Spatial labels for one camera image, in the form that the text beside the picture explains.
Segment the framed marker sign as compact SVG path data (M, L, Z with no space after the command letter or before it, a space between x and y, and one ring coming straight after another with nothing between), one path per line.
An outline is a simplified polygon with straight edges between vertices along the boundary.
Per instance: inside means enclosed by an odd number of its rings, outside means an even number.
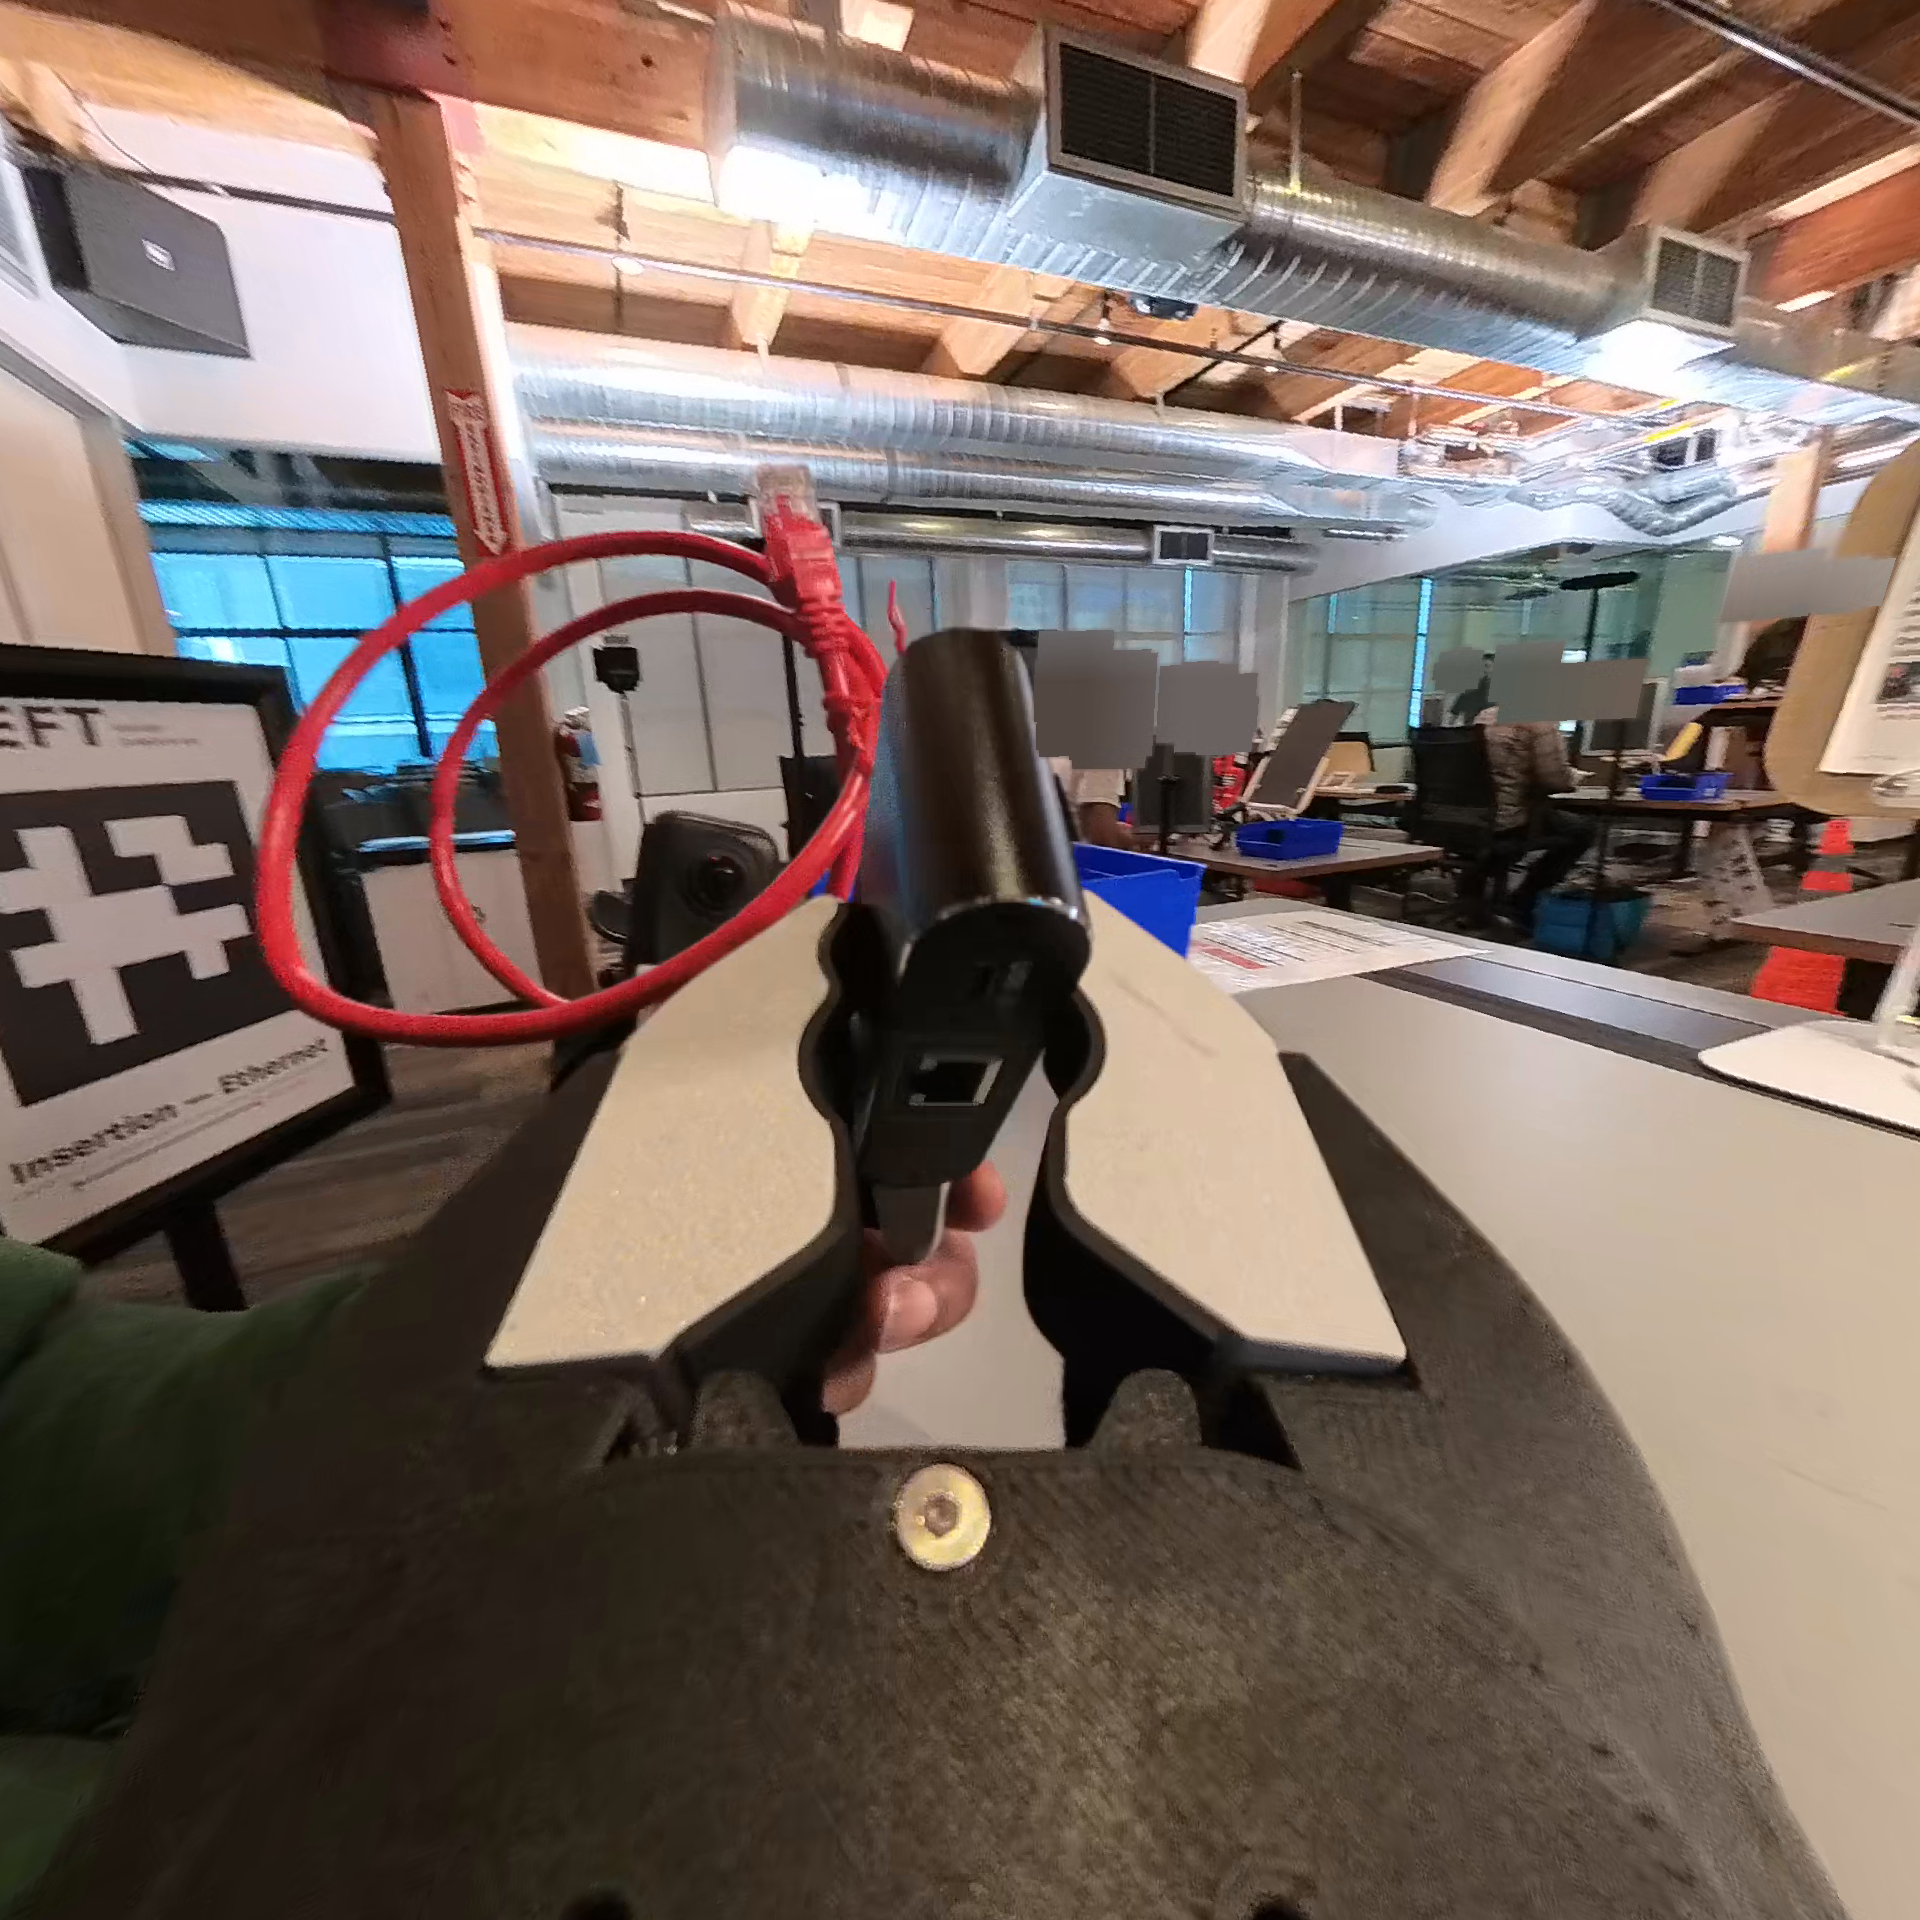
M251 663L3 650L5 1234L98 1264L159 1236L244 1305L219 1203L391 1099L256 932L295 704Z

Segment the red arrow sign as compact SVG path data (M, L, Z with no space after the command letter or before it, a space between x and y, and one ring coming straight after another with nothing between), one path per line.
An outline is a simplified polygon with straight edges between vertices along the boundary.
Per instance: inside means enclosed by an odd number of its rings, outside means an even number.
M454 464L462 475L471 532L488 557L517 546L511 487L496 450L488 403L480 392L444 392Z

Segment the printed paper sheet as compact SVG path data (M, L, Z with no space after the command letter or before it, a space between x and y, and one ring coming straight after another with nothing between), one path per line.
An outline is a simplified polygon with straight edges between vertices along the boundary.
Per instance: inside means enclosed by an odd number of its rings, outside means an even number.
M1189 965L1229 996L1306 987L1349 977L1418 969L1482 949L1460 940L1331 907L1198 922Z

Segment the metal ventilation duct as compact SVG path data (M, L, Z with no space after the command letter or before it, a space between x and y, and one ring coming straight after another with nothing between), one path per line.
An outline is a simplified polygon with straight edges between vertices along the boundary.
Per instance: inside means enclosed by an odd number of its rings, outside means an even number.
M1438 484L1323 427L510 324L526 447L573 490L749 497L803 469L840 506L1036 508L1214 528L1405 537Z
M1916 348L1765 304L1739 247L1643 224L1587 251L1272 170L1237 85L1051 24L997 80L723 8L703 131L723 204L791 188L831 234L1806 426L1916 426Z

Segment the blue plastic bin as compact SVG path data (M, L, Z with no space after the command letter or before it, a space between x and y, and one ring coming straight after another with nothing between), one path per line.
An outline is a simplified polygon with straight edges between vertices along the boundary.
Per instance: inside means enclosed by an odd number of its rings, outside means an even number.
M1172 954L1189 954L1205 861L1072 844L1072 864L1086 896L1106 903Z

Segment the person's left hand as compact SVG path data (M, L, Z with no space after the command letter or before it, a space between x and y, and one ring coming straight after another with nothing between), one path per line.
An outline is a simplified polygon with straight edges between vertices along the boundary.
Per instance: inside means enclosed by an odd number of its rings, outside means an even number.
M954 1184L944 1232L924 1260L895 1263L883 1236L864 1229L860 1311L823 1379L827 1416L843 1417L874 1393L883 1356L924 1346L970 1317L978 1285L976 1241L1004 1212L1005 1186L988 1162Z

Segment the black floor lamp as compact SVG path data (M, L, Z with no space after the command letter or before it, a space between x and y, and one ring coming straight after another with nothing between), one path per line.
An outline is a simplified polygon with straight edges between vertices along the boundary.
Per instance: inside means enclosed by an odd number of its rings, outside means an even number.
M1562 666L1578 683L1578 711L1562 720L1567 757L1578 767L1624 753L1640 716L1645 666L1639 642L1627 635L1624 651L1599 644L1605 605L1622 593L1631 600L1639 586L1640 575L1631 567L1589 569L1562 584L1566 594L1587 605L1578 644L1566 644L1562 653Z

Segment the small monitor on pole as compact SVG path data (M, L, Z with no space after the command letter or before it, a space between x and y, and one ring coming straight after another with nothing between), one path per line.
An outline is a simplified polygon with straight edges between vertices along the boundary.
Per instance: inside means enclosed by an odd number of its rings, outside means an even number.
M1212 757L1159 743L1133 783L1133 828L1154 844L1212 832Z

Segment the person's left forearm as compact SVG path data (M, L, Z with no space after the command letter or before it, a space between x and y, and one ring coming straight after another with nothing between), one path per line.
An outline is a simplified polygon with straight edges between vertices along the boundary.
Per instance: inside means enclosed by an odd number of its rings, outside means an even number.
M346 1269L238 1312L116 1304L5 1240L5 1737L125 1730L254 1429L368 1283Z

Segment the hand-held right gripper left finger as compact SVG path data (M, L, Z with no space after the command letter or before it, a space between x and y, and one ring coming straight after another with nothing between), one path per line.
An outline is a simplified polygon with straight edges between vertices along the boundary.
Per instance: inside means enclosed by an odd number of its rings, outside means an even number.
M840 903L804 900L640 1023L491 1335L494 1377L720 1375L823 1416L856 1297L848 1127L811 1059Z

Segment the blue fabric bag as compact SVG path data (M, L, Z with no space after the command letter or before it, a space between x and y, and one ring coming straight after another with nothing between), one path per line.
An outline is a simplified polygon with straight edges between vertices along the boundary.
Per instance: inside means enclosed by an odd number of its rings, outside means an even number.
M1530 920L1531 943L1547 954L1614 965L1643 932L1653 899L1631 888L1607 888L1597 896L1551 889Z

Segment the black wall speaker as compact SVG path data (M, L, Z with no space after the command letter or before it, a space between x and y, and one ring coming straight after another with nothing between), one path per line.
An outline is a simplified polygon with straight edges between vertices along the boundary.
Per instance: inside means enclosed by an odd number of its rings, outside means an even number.
M54 293L118 345L247 361L224 232L122 177L30 163L23 195Z

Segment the black office chair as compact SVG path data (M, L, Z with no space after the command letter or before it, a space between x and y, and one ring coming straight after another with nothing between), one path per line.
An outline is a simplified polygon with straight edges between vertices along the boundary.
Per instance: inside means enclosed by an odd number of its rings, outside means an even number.
M1508 845L1486 727L1418 727L1407 743L1407 768L1407 832L1440 848L1462 911L1492 911L1503 889Z

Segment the black network switch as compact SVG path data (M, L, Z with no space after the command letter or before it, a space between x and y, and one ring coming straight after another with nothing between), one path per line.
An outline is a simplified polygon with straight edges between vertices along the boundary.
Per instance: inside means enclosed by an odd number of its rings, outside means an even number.
M1000 631L911 640L886 673L854 900L835 937L851 1009L860 1179L949 1186L1075 1011L1092 927L1032 683Z

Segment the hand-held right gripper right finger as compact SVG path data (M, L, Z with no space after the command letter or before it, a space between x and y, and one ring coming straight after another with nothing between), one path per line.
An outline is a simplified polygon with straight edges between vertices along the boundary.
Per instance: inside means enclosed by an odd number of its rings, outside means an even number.
M1054 1092L1024 1301L1062 1417L1170 1375L1205 1421L1269 1377L1392 1379L1407 1345L1280 1047L1152 932L1088 899L1091 954L1046 1031Z

